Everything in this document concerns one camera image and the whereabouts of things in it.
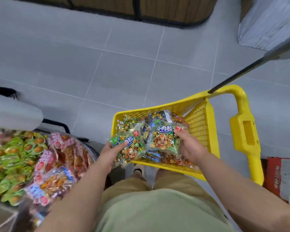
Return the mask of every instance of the rectangular slot in handle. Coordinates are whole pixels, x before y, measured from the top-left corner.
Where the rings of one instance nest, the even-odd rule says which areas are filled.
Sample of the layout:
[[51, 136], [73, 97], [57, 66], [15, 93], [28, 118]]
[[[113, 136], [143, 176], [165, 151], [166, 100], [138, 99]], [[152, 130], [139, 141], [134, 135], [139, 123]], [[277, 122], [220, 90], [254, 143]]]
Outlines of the rectangular slot in handle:
[[254, 133], [252, 131], [252, 123], [249, 120], [243, 121], [243, 126], [244, 126], [244, 132], [245, 132], [245, 137], [246, 137], [246, 142], [250, 146], [255, 145], [255, 137]]

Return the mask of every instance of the white cylindrical roll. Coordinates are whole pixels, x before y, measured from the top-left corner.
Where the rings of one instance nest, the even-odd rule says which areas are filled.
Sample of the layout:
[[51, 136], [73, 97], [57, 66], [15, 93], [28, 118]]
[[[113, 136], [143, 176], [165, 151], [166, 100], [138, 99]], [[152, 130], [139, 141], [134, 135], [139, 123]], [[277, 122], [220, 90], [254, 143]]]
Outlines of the white cylindrical roll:
[[41, 109], [0, 95], [0, 128], [31, 131], [42, 120]]

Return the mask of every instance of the person's right arm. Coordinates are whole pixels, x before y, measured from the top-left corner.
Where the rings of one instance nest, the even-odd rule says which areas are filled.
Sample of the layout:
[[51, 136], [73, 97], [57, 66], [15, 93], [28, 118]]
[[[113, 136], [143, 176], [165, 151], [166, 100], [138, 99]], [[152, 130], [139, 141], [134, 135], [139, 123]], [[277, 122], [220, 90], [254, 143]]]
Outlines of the person's right arm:
[[243, 231], [290, 231], [290, 205], [234, 171], [188, 132], [174, 131], [182, 154], [196, 164]]

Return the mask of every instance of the hand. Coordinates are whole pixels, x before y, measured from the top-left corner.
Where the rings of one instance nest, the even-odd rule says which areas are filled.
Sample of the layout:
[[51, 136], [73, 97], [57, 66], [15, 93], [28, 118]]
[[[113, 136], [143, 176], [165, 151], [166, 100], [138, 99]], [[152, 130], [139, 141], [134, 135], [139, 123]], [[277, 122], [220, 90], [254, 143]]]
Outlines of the hand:
[[109, 174], [112, 170], [112, 164], [117, 156], [117, 154], [127, 146], [128, 141], [118, 144], [117, 146], [112, 148], [110, 142], [105, 144], [102, 149], [100, 156], [96, 162], [96, 164], [102, 168], [106, 174]]
[[174, 133], [182, 139], [180, 153], [192, 163], [198, 165], [204, 155], [208, 154], [208, 150], [186, 130], [178, 131], [174, 129]]

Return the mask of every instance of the white shoe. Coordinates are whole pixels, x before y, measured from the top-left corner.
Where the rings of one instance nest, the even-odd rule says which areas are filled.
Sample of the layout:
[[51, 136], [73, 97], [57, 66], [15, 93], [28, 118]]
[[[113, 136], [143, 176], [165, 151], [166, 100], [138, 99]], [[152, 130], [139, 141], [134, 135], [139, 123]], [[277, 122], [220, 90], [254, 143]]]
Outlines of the white shoe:
[[142, 164], [135, 164], [134, 167], [133, 167], [133, 170], [132, 170], [132, 174], [133, 174], [135, 171], [140, 172], [140, 174], [142, 174], [143, 178], [145, 178], [145, 165], [142, 165]]

